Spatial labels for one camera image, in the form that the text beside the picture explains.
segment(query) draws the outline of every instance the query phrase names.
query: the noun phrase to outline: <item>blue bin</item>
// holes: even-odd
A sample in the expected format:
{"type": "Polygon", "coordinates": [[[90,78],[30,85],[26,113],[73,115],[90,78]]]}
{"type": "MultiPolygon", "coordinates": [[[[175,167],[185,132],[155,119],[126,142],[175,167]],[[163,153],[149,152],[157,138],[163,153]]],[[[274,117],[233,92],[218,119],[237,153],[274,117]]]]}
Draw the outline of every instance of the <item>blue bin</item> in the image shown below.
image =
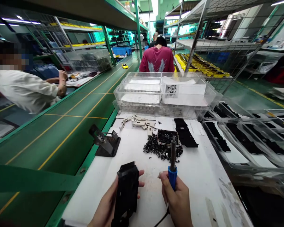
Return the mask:
{"type": "Polygon", "coordinates": [[[113,47],[112,48],[115,55],[131,55],[132,49],[130,47],[113,47]]]}

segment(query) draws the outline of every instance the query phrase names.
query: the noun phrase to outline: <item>white workbench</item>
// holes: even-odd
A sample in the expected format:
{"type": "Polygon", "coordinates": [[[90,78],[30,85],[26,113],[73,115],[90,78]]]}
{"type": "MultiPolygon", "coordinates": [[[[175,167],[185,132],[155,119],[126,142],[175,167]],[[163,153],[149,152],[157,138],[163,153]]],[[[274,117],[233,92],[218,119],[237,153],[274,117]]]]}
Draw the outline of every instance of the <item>white workbench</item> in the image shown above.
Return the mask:
{"type": "MultiPolygon", "coordinates": [[[[86,226],[92,219],[100,199],[115,179],[120,166],[132,161],[136,161],[139,170],[145,170],[145,174],[139,178],[145,182],[145,187],[139,188],[141,198],[137,203],[137,213],[130,218],[129,226],[151,227],[165,214],[166,206],[161,193],[162,183],[157,176],[160,171],[167,170],[169,162],[162,161],[154,154],[143,153],[143,147],[147,143],[146,130],[132,127],[130,121],[122,131],[119,130],[122,119],[130,116],[131,114],[117,116],[113,127],[110,128],[110,131],[115,130],[121,137],[117,154],[114,158],[98,156],[94,158],[63,213],[62,218],[66,223],[86,226]]],[[[173,118],[145,118],[155,120],[155,127],[158,129],[175,130],[173,118]]],[[[190,190],[194,227],[252,227],[202,125],[195,120],[185,120],[185,122],[196,143],[199,144],[198,148],[183,146],[183,154],[178,158],[180,163],[177,163],[178,176],[190,190]]],[[[174,226],[170,215],[160,226],[174,226]]]]}

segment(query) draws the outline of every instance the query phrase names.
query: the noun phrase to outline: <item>yellow line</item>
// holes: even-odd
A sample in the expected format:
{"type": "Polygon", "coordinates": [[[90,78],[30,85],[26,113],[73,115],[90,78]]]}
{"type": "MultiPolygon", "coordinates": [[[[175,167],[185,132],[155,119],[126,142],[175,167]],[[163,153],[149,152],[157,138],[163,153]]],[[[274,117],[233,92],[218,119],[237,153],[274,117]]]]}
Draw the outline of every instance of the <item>yellow line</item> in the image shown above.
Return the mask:
{"type": "MultiPolygon", "coordinates": [[[[61,114],[44,114],[44,115],[52,115],[52,116],[63,116],[61,114]]],[[[73,116],[73,115],[65,115],[65,117],[84,117],[84,116],[73,116]]],[[[108,118],[99,118],[99,117],[87,117],[87,118],[97,118],[97,119],[108,119],[108,118]]]]}
{"type": "Polygon", "coordinates": [[[283,104],[281,104],[281,103],[279,103],[279,102],[276,102],[275,100],[273,100],[273,99],[267,97],[266,95],[263,95],[262,93],[260,93],[260,92],[258,92],[258,91],[256,91],[256,90],[254,90],[254,89],[252,89],[252,88],[250,88],[250,87],[247,87],[244,83],[241,83],[241,82],[239,82],[239,81],[237,81],[237,83],[240,84],[240,85],[242,85],[242,86],[244,86],[244,87],[246,87],[246,88],[248,88],[249,90],[251,90],[251,91],[257,93],[258,95],[262,96],[263,98],[266,98],[267,100],[273,102],[274,104],[276,104],[276,105],[278,105],[278,106],[284,108],[284,105],[283,105],[283,104]]]}
{"type": "Polygon", "coordinates": [[[14,106],[15,104],[11,104],[11,105],[9,105],[8,107],[5,107],[5,108],[3,108],[2,110],[0,110],[0,112],[2,112],[2,111],[4,111],[4,110],[6,110],[6,109],[8,109],[8,108],[10,108],[10,107],[12,107],[12,106],[14,106]]]}
{"type": "Polygon", "coordinates": [[[48,160],[50,160],[52,158],[52,156],[57,152],[57,150],[59,150],[59,148],[65,143],[65,141],[73,134],[73,132],[79,127],[79,125],[81,125],[81,123],[84,121],[85,118],[87,118],[87,116],[94,110],[94,108],[102,101],[102,99],[105,97],[106,93],[103,95],[103,97],[96,103],[96,105],[85,115],[85,117],[79,122],[79,124],[68,134],[68,136],[59,144],[59,146],[50,154],[50,156],[42,163],[42,165],[38,168],[38,170],[42,169],[42,167],[48,162],[48,160]]]}
{"type": "Polygon", "coordinates": [[[8,207],[9,204],[11,204],[11,202],[17,197],[17,195],[19,195],[20,192],[16,192],[13,197],[11,197],[11,199],[1,208],[0,210],[0,214],[2,214],[2,212],[8,207]]]}
{"type": "MultiPolygon", "coordinates": [[[[84,119],[87,118],[87,116],[90,114],[90,112],[91,112],[91,111],[98,105],[98,103],[104,98],[104,96],[103,96],[103,97],[97,102],[97,104],[87,113],[87,115],[79,122],[79,124],[69,133],[69,135],[60,143],[60,145],[53,151],[53,153],[51,153],[51,155],[50,155],[50,156],[45,160],[45,162],[38,168],[38,170],[40,170],[40,169],[48,162],[48,160],[57,152],[57,150],[64,144],[64,142],[65,142],[65,141],[71,136],[71,134],[78,128],[78,126],[84,121],[84,119]]],[[[57,121],[59,121],[62,117],[66,116],[66,114],[67,114],[68,112],[66,112],[64,115],[62,115],[57,121]]],[[[13,195],[13,197],[2,207],[2,209],[0,210],[0,214],[9,206],[9,204],[11,204],[11,202],[18,196],[19,193],[20,193],[20,192],[16,192],[16,193],[13,195]]]]}

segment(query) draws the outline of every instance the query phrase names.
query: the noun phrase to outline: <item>shelf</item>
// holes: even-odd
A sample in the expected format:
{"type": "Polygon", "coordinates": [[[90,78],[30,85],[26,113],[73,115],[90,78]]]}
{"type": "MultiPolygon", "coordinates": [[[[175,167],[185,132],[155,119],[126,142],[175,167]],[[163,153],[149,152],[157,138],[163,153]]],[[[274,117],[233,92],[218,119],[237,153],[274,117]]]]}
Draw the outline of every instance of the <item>shelf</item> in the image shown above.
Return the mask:
{"type": "MultiPolygon", "coordinates": [[[[198,22],[203,10],[203,5],[206,0],[201,0],[190,13],[180,20],[181,24],[189,24],[192,22],[198,22]]],[[[244,9],[251,8],[263,3],[270,3],[271,0],[212,0],[208,6],[205,20],[210,17],[221,17],[223,15],[229,15],[233,12],[238,12],[244,9]]]]}
{"type": "Polygon", "coordinates": [[[168,28],[168,27],[177,27],[179,24],[179,22],[176,22],[176,23],[173,23],[173,24],[170,24],[170,25],[166,25],[164,26],[164,28],[168,28]]]}
{"type": "MultiPolygon", "coordinates": [[[[182,14],[190,11],[192,8],[194,8],[200,1],[189,1],[189,2],[184,2],[183,5],[183,11],[182,14]]],[[[181,3],[177,5],[173,10],[169,11],[165,17],[167,16],[179,16],[180,15],[180,10],[181,10],[181,3]]]]}
{"type": "MultiPolygon", "coordinates": [[[[192,48],[193,39],[178,39],[177,44],[184,49],[192,48]]],[[[231,50],[255,50],[260,44],[236,43],[217,40],[203,40],[197,42],[197,51],[231,51],[231,50]]]]}
{"type": "MultiPolygon", "coordinates": [[[[15,1],[6,1],[4,4],[14,7],[15,1]]],[[[116,0],[76,0],[64,4],[58,0],[20,0],[17,2],[17,7],[109,28],[137,30],[136,15],[126,10],[125,6],[116,0]]],[[[142,31],[148,31],[144,25],[140,24],[140,27],[142,31]]]]}
{"type": "Polygon", "coordinates": [[[64,30],[75,30],[75,31],[85,31],[85,32],[102,32],[102,29],[91,29],[91,28],[77,28],[69,26],[61,26],[64,30]]]}

